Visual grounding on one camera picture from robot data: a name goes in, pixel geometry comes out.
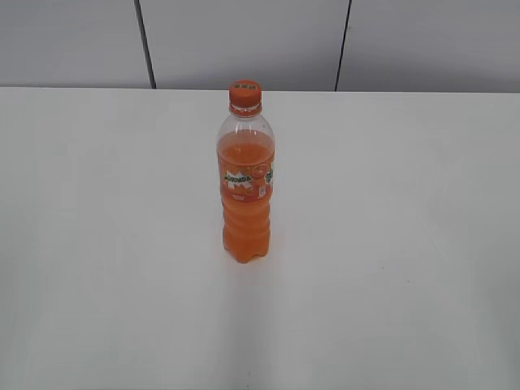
gray wall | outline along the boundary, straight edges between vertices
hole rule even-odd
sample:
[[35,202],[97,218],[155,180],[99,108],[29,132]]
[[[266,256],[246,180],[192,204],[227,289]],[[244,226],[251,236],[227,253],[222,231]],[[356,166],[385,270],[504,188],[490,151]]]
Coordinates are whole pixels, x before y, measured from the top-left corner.
[[[349,0],[141,0],[158,88],[334,90]],[[353,0],[339,90],[520,92],[519,0]],[[149,88],[133,0],[1,0],[0,86]]]
[[132,0],[0,0],[0,85],[149,88]]
[[340,90],[520,92],[520,0],[353,0]]

bottle cap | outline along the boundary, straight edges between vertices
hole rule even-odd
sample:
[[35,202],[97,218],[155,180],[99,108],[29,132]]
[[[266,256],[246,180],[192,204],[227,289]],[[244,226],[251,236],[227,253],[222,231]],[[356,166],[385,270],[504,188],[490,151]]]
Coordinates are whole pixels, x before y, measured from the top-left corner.
[[240,116],[262,111],[262,86],[252,80],[238,80],[229,87],[230,110]]

plastic bottle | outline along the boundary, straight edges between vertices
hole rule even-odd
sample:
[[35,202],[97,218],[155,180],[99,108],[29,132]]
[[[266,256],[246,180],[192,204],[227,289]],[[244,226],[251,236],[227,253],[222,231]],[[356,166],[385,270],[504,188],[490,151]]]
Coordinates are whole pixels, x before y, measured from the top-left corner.
[[217,142],[223,245],[238,262],[265,256],[271,238],[275,136],[262,112],[262,87],[239,80],[229,88],[231,114]]

clear plastic bottle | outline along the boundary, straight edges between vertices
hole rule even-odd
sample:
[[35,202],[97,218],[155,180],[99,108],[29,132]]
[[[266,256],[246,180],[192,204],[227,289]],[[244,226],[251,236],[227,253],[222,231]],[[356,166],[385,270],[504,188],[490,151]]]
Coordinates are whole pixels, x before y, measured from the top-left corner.
[[275,136],[262,112],[262,87],[239,80],[229,88],[231,114],[217,142],[223,245],[238,262],[265,256],[271,238]]

table surface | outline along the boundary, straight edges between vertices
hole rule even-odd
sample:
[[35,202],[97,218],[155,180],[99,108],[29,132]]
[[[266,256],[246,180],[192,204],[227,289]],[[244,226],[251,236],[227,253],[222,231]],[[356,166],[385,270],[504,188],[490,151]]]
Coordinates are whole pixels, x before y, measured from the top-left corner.
[[520,95],[264,101],[242,266],[225,92],[0,89],[0,389],[520,387]]

